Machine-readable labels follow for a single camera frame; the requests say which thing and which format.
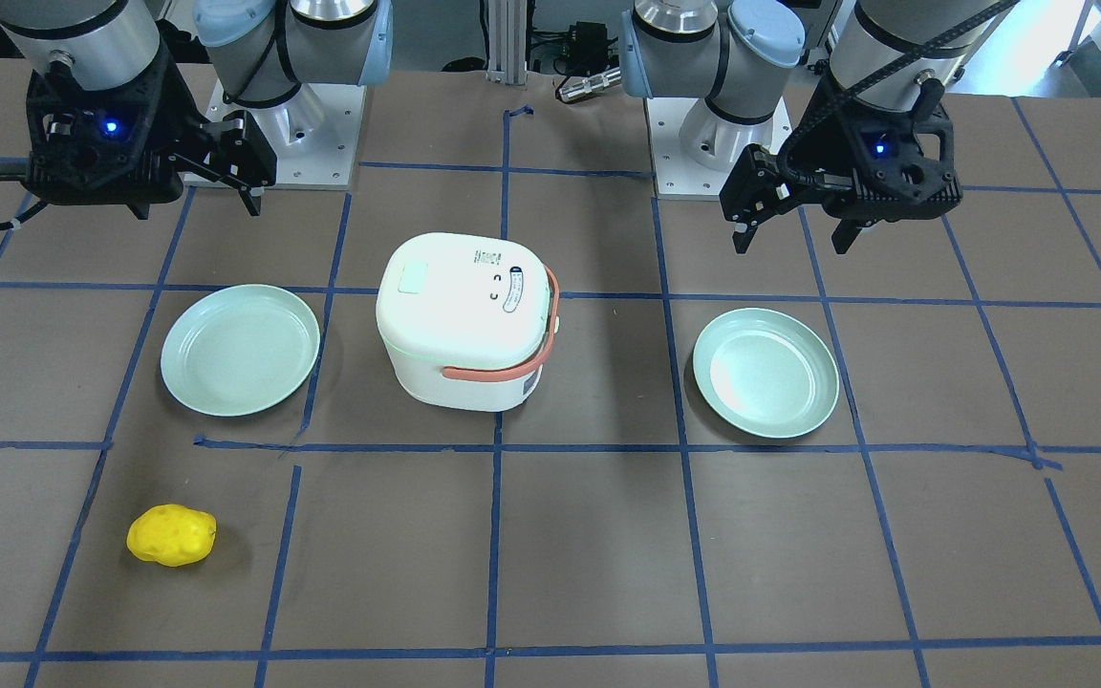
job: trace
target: light green plate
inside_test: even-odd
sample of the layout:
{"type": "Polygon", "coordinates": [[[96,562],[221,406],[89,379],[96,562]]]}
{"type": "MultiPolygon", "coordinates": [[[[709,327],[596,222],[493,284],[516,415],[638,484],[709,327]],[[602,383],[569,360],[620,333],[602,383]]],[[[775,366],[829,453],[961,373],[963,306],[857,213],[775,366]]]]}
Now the light green plate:
{"type": "Polygon", "coordinates": [[[161,374],[172,396],[214,416],[286,400],[314,369],[317,318],[301,297],[265,284],[210,293],[172,325],[161,374]]]}
{"type": "Polygon", "coordinates": [[[839,401],[830,349],[778,310],[740,308],[717,317],[695,340],[694,367],[708,405],[751,435],[805,435],[839,401]]]}

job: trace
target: light blue joint cap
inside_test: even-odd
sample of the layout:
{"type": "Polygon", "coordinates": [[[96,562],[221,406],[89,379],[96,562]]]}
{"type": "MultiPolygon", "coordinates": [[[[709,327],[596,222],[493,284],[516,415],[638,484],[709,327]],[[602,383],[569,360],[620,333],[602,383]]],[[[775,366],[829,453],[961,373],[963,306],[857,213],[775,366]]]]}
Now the light blue joint cap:
{"type": "Polygon", "coordinates": [[[359,86],[375,86],[389,78],[389,64],[394,52],[394,9],[389,0],[377,6],[377,21],[372,24],[372,43],[368,44],[363,68],[359,72],[359,86]]]}
{"type": "Polygon", "coordinates": [[[623,90],[633,98],[652,98],[648,73],[643,69],[636,28],[631,23],[631,10],[623,12],[623,48],[619,52],[619,69],[623,73],[623,90]]]}
{"type": "Polygon", "coordinates": [[[729,23],[751,51],[782,67],[795,67],[805,47],[805,25],[776,0],[734,0],[729,23]]]}
{"type": "Polygon", "coordinates": [[[203,45],[221,47],[253,31],[274,6],[274,0],[197,0],[193,4],[193,24],[203,45]]]}

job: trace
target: metal mounting plate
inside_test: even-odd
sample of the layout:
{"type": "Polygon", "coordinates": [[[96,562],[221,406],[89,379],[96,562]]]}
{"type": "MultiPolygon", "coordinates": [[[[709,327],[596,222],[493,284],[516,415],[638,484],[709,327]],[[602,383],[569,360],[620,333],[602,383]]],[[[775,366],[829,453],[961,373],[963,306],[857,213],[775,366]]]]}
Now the metal mounting plate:
{"type": "MultiPolygon", "coordinates": [[[[648,118],[648,142],[652,148],[652,165],[656,173],[656,197],[659,199],[716,200],[720,195],[728,171],[713,171],[696,163],[686,154],[677,138],[686,113],[698,98],[650,98],[645,100],[648,118]]],[[[784,100],[776,105],[772,114],[772,153],[792,132],[784,100]]]]}
{"type": "MultiPolygon", "coordinates": [[[[327,125],[318,127],[314,134],[292,145],[275,145],[279,154],[279,178],[266,188],[307,188],[307,190],[344,192],[351,187],[356,153],[359,151],[359,130],[363,123],[363,103],[367,87],[345,84],[306,84],[323,101],[327,125]]],[[[230,112],[231,105],[224,105],[222,84],[215,83],[206,118],[219,121],[230,112]]],[[[189,186],[219,186],[200,176],[186,174],[189,186]]]]}

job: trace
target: rice cooker lid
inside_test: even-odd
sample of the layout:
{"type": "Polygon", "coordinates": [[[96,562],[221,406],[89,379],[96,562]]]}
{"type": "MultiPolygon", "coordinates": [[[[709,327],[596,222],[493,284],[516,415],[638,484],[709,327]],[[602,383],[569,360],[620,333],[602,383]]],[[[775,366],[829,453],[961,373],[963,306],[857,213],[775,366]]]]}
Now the rice cooker lid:
{"type": "Polygon", "coordinates": [[[377,326],[402,356],[502,370],[537,352],[547,330],[546,269],[519,243],[486,236],[416,236],[385,266],[377,326]]]}

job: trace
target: rice cooker handle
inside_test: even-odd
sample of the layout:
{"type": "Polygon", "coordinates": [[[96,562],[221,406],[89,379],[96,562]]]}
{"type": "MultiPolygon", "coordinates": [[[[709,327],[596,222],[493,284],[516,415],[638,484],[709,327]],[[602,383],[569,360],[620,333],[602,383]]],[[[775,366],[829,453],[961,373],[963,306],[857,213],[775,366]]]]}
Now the rice cooker handle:
{"type": "Polygon", "coordinates": [[[470,380],[470,382],[511,382],[511,380],[523,379],[525,375],[538,370],[542,364],[545,364],[547,357],[550,356],[550,348],[554,347],[555,324],[559,321],[559,280],[555,279],[554,272],[550,272],[550,269],[547,269],[545,265],[542,266],[546,269],[547,280],[550,282],[550,316],[547,317],[547,335],[546,339],[542,340],[542,348],[536,353],[533,353],[532,357],[525,359],[525,362],[509,367],[509,369],[473,370],[447,365],[445,370],[440,371],[445,378],[449,380],[470,380]]]}

